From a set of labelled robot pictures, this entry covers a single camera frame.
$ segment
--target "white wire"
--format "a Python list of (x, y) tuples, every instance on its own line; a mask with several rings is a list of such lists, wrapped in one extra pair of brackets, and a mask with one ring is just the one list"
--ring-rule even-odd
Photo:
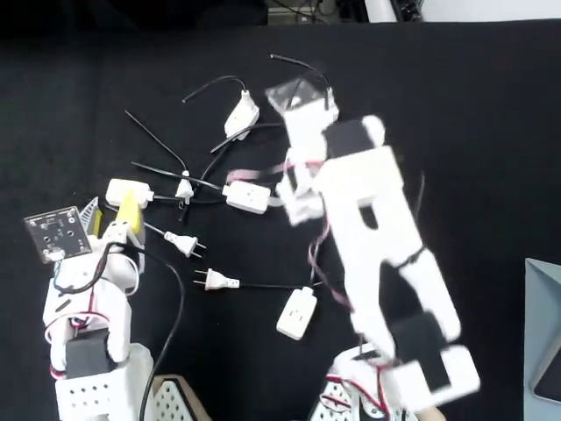
[(127, 260), (129, 262), (129, 264), (132, 266), (132, 269), (134, 270), (134, 287), (132, 288), (132, 291), (130, 292), (126, 292), (125, 294), (126, 296), (133, 296), (134, 294), (136, 294), (136, 292), (138, 291), (138, 286), (140, 285), (140, 271), (138, 270), (138, 265), (137, 262), (134, 261), (133, 259), (131, 259), (129, 256), (127, 256), (126, 254), (113, 254), (113, 255), (117, 255), (117, 256), (122, 256), (125, 260)]

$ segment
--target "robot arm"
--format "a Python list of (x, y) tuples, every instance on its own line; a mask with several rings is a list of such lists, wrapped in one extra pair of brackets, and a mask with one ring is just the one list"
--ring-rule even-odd
[[(267, 91), (285, 119), (294, 166), (277, 192), (292, 225), (326, 217), (344, 266), (354, 330), (394, 364), (382, 376), (388, 402), (420, 411), (477, 390), (471, 355), (463, 346), (449, 346), (460, 334), (458, 314), (415, 226), (394, 154), (384, 146), (383, 124), (375, 116), (334, 123), (337, 114), (310, 94), (299, 98), (298, 108), (283, 108), (283, 91)], [(319, 170), (306, 165), (319, 159)], [(380, 308), (384, 261), (400, 271), (423, 307), (391, 331)], [(376, 371), (366, 362), (343, 358), (336, 366), (344, 377), (376, 391)]]
[[(75, 208), (26, 219), (30, 231), (39, 233), (32, 236), (45, 247), (42, 254), (57, 260), (43, 320), (59, 416), (138, 420), (153, 360), (145, 347), (131, 344), (127, 296), (138, 288), (145, 260), (119, 244), (144, 249), (142, 215), (128, 196), (101, 238), (84, 231), (98, 224), (76, 219)], [(154, 420), (152, 399), (148, 395), (146, 421)]]

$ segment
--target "black fabric surface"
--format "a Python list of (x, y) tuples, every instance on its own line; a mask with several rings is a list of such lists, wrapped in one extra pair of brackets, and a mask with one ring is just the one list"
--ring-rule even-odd
[[(235, 84), (188, 105), (181, 97), (209, 78), (243, 76), (262, 109), (280, 121), (263, 91), (299, 69), (275, 52), (329, 72), (342, 119), (374, 113), (401, 163), (410, 202), (426, 174), (420, 230), (435, 253), (463, 324), (482, 387), (444, 406), (450, 420), (522, 419), (523, 259), (561, 260), (561, 23), (369, 25), (146, 34), (128, 38), (25, 41), (0, 49), (1, 419), (55, 419), (41, 314), (49, 277), (21, 218), (103, 194), (111, 177), (175, 183), (129, 161), (180, 171), (125, 116), (136, 113), (198, 175), (223, 138)], [(255, 132), (236, 144), (212, 177), (229, 168), (283, 160), (286, 135)], [(185, 375), (215, 419), (304, 419), (333, 357), (357, 343), (348, 315), (318, 289), (312, 323), (299, 341), (275, 331), (289, 291), (204, 292), (193, 269), (211, 267), (243, 282), (302, 285), (307, 244), (320, 225), (289, 228), (282, 210), (255, 216), (222, 205), (193, 209), (188, 227), (171, 207), (152, 206), (158, 227), (188, 232), (208, 247), (183, 259), (148, 234), (151, 251), (177, 265), (188, 284), (186, 317), (163, 372)], [(322, 265), (340, 285), (328, 243)], [(382, 271), (391, 320), (415, 309), (410, 291)], [(131, 299), (132, 338), (160, 351), (178, 303), (174, 279), (149, 264)]]

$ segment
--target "white connector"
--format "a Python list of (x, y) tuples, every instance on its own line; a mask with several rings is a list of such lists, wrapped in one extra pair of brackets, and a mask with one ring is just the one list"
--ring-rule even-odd
[(295, 289), (284, 306), (277, 322), (277, 331), (294, 340), (300, 340), (314, 314), (317, 298), (312, 288)]
[(265, 213), (271, 197), (271, 190), (267, 187), (241, 181), (225, 185), (222, 193), (230, 206), (260, 215)]
[(145, 182), (135, 182), (133, 180), (123, 180), (112, 178), (105, 193), (105, 200), (112, 206), (120, 206), (124, 198), (132, 190), (134, 200), (141, 209), (145, 209), (149, 202), (154, 200), (154, 192)]
[[(230, 116), (226, 120), (224, 124), (224, 131), (226, 133), (226, 138), (235, 135), (237, 132), (244, 130), (246, 127), (250, 125), (254, 125), (257, 120), (259, 119), (259, 107), (253, 101), (252, 96), (249, 93), (249, 90), (242, 90), (241, 98), (232, 110)], [(249, 134), (248, 132), (244, 132), (240, 134), (237, 139), (243, 140), (245, 136)]]
[(188, 235), (177, 235), (173, 232), (165, 232), (164, 233), (164, 240), (169, 241), (172, 243), (177, 249), (185, 254), (186, 257), (191, 257), (192, 255), (198, 257), (199, 259), (202, 258), (200, 254), (195, 253), (195, 247), (199, 246), (201, 248), (206, 248), (202, 244), (199, 243), (197, 237), (190, 237)]
[(222, 288), (239, 288), (239, 280), (228, 278), (222, 275), (216, 270), (209, 269), (207, 272), (202, 270), (196, 270), (197, 274), (206, 275), (204, 282), (194, 281), (194, 283), (204, 284), (204, 288), (208, 291), (209, 289), (222, 289)]
[[(183, 171), (181, 175), (189, 177), (189, 172), (187, 170)], [(189, 204), (191, 197), (193, 197), (193, 187), (188, 180), (181, 180), (177, 186), (177, 191), (175, 192), (175, 197), (182, 197), (185, 204)]]

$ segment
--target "black cable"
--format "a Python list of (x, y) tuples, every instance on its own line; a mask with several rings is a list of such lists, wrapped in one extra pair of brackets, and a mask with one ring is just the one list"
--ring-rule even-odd
[(138, 120), (136, 117), (134, 117), (129, 111), (125, 110), (124, 113), (134, 122), (138, 125), (138, 127), (140, 127), (142, 130), (144, 130), (152, 139), (154, 139), (156, 141), (156, 143), (158, 143), (158, 145), (160, 145), (161, 147), (163, 147), (170, 155), (172, 155), (177, 161), (179, 161), (179, 163), (181, 164), (181, 166), (183, 167), (183, 171), (187, 171), (187, 165), (185, 165), (185, 161), (177, 154), (175, 153), (171, 147), (169, 147), (168, 145), (166, 145), (162, 140), (160, 140), (152, 131), (150, 131), (150, 129), (148, 129), (148, 127), (146, 127), (145, 125), (143, 125), (140, 120)]
[(209, 199), (209, 200), (201, 200), (201, 199), (189, 200), (189, 204), (220, 204), (220, 203), (226, 203), (226, 199), (222, 198), (222, 199)]
[[(212, 170), (215, 168), (216, 165), (218, 165), (218, 162), (226, 155), (226, 153), (230, 150), (232, 146), (232, 143), (228, 143), (226, 145), (224, 145), (224, 147), (222, 148), (222, 150), (217, 153), (215, 155), (215, 157), (212, 159), (212, 161), (210, 162), (210, 164), (204, 169), (204, 171), (202, 172), (201, 175), (201, 180), (207, 181), (210, 177), (210, 173), (212, 172)], [(201, 186), (197, 186), (195, 187), (195, 193), (201, 189)]]
[(68, 294), (68, 295), (81, 294), (82, 292), (87, 291), (90, 288), (93, 288), (99, 282), (99, 280), (102, 279), (103, 271), (105, 270), (105, 266), (107, 266), (107, 259), (109, 257), (109, 250), (111, 249), (112, 246), (120, 246), (120, 245), (121, 245), (121, 243), (118, 243), (118, 242), (107, 243), (107, 246), (105, 246), (105, 248), (103, 249), (102, 257), (97, 262), (96, 271), (94, 272), (94, 276), (92, 277), (91, 281), (86, 283), (84, 286), (79, 287), (79, 288), (74, 288), (72, 286), (61, 287), (56, 283), (56, 280), (58, 278), (58, 276), (57, 276), (57, 277), (55, 277), (55, 279), (53, 281), (53, 287), (57, 291), (59, 291), (61, 294)]
[(421, 257), (421, 254), (427, 249), (427, 247), (423, 244), (419, 250), (411, 254), (403, 263), (399, 265), (395, 265), (395, 270), (402, 270), (404, 267), (409, 266), (411, 263), (416, 263)]
[[(277, 3), (280, 7), (283, 7), (284, 9), (287, 9), (287, 10), (289, 10), (289, 11), (292, 11), (292, 12), (295, 13), (296, 15), (304, 16), (305, 18), (313, 18), (312, 15), (309, 15), (308, 13), (303, 13), (303, 12), (301, 12), (301, 11), (298, 11), (297, 9), (294, 9), (294, 8), (290, 7), (289, 5), (284, 4), (283, 2), (281, 2), (281, 1), (279, 1), (279, 0), (272, 0), (272, 1), (273, 1), (273, 3)], [(316, 20), (317, 20), (318, 22), (321, 22), (322, 24), (327, 24), (327, 23), (328, 23), (328, 22), (326, 22), (325, 20), (320, 19), (320, 18), (316, 18)]]
[(300, 61), (297, 59), (293, 59), (291, 57), (286, 57), (284, 55), (278, 55), (278, 54), (269, 54), (269, 57), (273, 60), (285, 61), (286, 63), (295, 64), (296, 66), (300, 66), (302, 68), (306, 68), (307, 70), (311, 70), (312, 72), (317, 73), (319, 76), (322, 77), (322, 79), (325, 81), (325, 86), (328, 87), (330, 86), (330, 81), (327, 78), (327, 76), (324, 73), (320, 72), (317, 68), (310, 66), (305, 61)]
[(423, 203), (424, 195), (424, 171), (421, 171), (421, 184), (419, 185), (419, 193), (417, 194), (417, 200), (415, 202), (415, 208), (413, 210), (413, 219), (415, 224), (419, 223), (419, 213), (421, 212), (421, 204)]
[(240, 283), (240, 288), (262, 288), (262, 289), (301, 289), (309, 285), (265, 285), (256, 283)]
[(229, 143), (233, 142), (234, 140), (236, 140), (236, 138), (241, 135), (244, 134), (245, 132), (249, 132), (250, 130), (253, 129), (264, 129), (267, 127), (283, 127), (284, 124), (282, 123), (255, 123), (254, 125), (248, 125), (245, 129), (240, 130), (237, 133), (232, 134), (229, 138), (226, 138), (226, 140), (223, 140), (222, 142), (220, 142), (218, 145), (214, 146), (212, 149), (210, 149), (210, 153), (215, 153), (217, 150), (221, 149), (222, 147), (228, 145)]
[(183, 202), (185, 199), (183, 197), (177, 196), (162, 196), (154, 195), (154, 200), (161, 200), (162, 202)]
[(225, 81), (237, 82), (241, 85), (242, 90), (247, 90), (247, 85), (245, 84), (245, 82), (240, 77), (232, 76), (232, 75), (224, 75), (224, 76), (219, 76), (219, 77), (217, 77), (216, 79), (213, 79), (210, 82), (206, 82), (202, 87), (195, 89), (193, 92), (191, 92), (190, 94), (183, 97), (182, 102), (186, 103), (187, 101), (189, 101), (190, 99), (193, 99), (195, 96), (199, 95), (201, 92), (206, 90), (208, 87), (214, 85), (215, 83), (225, 82)]
[(180, 291), (180, 301), (179, 301), (179, 309), (177, 310), (177, 316), (175, 317), (174, 324), (172, 325), (172, 328), (170, 329), (169, 334), (167, 335), (166, 341), (164, 342), (164, 346), (161, 348), (160, 355), (158, 356), (158, 359), (156, 360), (156, 362), (153, 365), (152, 372), (148, 376), (148, 381), (146, 382), (146, 386), (145, 386), (145, 389), (144, 389), (144, 394), (142, 395), (142, 401), (140, 403), (139, 419), (140, 419), (140, 421), (144, 421), (145, 412), (146, 412), (146, 404), (148, 403), (148, 397), (150, 396), (150, 392), (152, 390), (152, 383), (154, 381), (154, 376), (156, 375), (156, 372), (160, 368), (161, 362), (164, 360), (164, 357), (167, 354), (167, 350), (169, 349), (169, 346), (170, 346), (170, 344), (171, 344), (171, 342), (172, 342), (172, 340), (175, 336), (175, 333), (177, 332), (177, 329), (179, 328), (179, 323), (181, 322), (181, 319), (183, 317), (183, 309), (185, 307), (185, 286), (183, 285), (183, 282), (181, 281), (181, 277), (177, 273), (177, 270), (170, 263), (168, 263), (166, 260), (157, 256), (156, 254), (149, 253), (142, 248), (138, 248), (138, 247), (135, 247), (135, 246), (132, 246), (132, 245), (129, 245), (129, 244), (121, 244), (121, 247), (124, 248), (125, 250), (128, 248), (128, 249), (133, 250), (137, 253), (142, 253), (146, 257), (158, 262), (159, 264), (161, 264), (161, 265), (165, 266), (166, 268), (168, 268), (169, 270), (171, 270), (172, 273), (175, 276), (175, 279), (177, 280), (177, 283), (179, 284), (179, 291)]
[(165, 176), (168, 176), (168, 177), (173, 177), (173, 178), (176, 178), (178, 180), (187, 180), (189, 182), (197, 182), (197, 183), (201, 184), (202, 186), (210, 187), (211, 189), (218, 190), (218, 191), (222, 192), (222, 189), (220, 187), (218, 187), (216, 184), (213, 184), (211, 182), (206, 182), (204, 180), (199, 180), (198, 178), (190, 177), (188, 175), (181, 175), (181, 174), (172, 173), (171, 171), (166, 171), (165, 169), (159, 169), (159, 168), (156, 168), (156, 167), (151, 167), (151, 166), (146, 165), (146, 164), (141, 164), (140, 162), (132, 161), (131, 164), (134, 165), (135, 167), (142, 168), (142, 169), (145, 169), (147, 171), (152, 171), (153, 173), (156, 173), (156, 174), (165, 175)]
[(401, 8), (398, 4), (398, 1), (397, 0), (389, 0), (389, 3), (391, 3), (392, 9), (394, 9), (395, 20), (397, 22), (403, 22), (403, 15), (401, 14)]

